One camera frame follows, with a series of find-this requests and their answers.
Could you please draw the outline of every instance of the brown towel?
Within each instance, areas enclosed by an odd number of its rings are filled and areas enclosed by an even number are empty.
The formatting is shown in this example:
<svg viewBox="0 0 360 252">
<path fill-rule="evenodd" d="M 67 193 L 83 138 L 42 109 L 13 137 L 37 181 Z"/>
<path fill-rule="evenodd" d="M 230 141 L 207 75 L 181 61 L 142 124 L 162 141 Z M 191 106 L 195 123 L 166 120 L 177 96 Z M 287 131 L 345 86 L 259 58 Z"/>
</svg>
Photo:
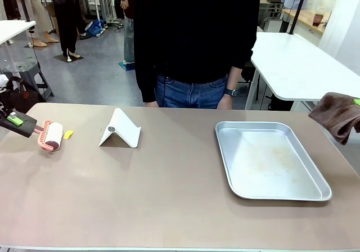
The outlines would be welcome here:
<svg viewBox="0 0 360 252">
<path fill-rule="evenodd" d="M 352 128 L 360 133 L 360 106 L 355 97 L 340 93 L 327 93 L 316 105 L 309 117 L 326 128 L 334 139 L 345 145 Z"/>
</svg>

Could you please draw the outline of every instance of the silver baking tray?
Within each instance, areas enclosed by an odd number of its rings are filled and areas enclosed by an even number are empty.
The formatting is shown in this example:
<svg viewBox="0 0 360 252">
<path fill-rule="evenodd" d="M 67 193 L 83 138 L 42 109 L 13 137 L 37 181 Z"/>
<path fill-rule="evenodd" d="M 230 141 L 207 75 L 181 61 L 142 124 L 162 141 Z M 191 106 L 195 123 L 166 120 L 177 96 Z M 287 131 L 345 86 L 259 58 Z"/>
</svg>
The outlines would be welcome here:
<svg viewBox="0 0 360 252">
<path fill-rule="evenodd" d="M 239 197 L 331 199 L 330 186 L 287 125 L 222 121 L 215 131 L 230 188 Z"/>
</svg>

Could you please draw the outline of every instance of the white stand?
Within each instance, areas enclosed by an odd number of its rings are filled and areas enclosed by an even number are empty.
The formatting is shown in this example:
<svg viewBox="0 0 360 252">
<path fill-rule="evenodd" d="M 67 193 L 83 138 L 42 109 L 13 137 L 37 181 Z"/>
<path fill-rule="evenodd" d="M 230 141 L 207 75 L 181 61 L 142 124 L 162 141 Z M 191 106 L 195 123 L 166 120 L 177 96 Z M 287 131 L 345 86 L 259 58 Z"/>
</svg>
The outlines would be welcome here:
<svg viewBox="0 0 360 252">
<path fill-rule="evenodd" d="M 141 127 L 137 127 L 121 109 L 116 108 L 107 125 L 99 146 L 113 133 L 120 136 L 131 148 L 136 148 L 139 143 Z"/>
</svg>

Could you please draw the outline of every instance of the yellow paper scrap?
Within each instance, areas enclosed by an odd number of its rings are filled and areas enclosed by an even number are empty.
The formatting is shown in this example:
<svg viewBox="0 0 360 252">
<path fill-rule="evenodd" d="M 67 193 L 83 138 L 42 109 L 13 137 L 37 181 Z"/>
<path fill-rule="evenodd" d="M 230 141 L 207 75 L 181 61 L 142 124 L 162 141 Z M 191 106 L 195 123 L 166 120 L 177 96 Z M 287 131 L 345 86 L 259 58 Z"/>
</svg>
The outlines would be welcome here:
<svg viewBox="0 0 360 252">
<path fill-rule="evenodd" d="M 64 135 L 64 139 L 68 140 L 73 133 L 74 133 L 74 131 L 72 131 L 72 130 L 66 131 L 65 135 Z"/>
</svg>

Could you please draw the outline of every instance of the green tape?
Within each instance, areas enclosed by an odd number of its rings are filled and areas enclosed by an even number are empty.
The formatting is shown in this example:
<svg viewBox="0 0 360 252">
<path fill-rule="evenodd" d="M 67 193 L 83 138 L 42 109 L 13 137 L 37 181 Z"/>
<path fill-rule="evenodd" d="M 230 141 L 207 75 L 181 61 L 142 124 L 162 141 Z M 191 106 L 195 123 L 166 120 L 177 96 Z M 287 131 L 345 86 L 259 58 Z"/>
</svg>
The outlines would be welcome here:
<svg viewBox="0 0 360 252">
<path fill-rule="evenodd" d="M 22 120 L 19 119 L 19 117 L 11 118 L 10 116 L 8 116 L 7 119 L 18 127 L 24 123 Z"/>
</svg>

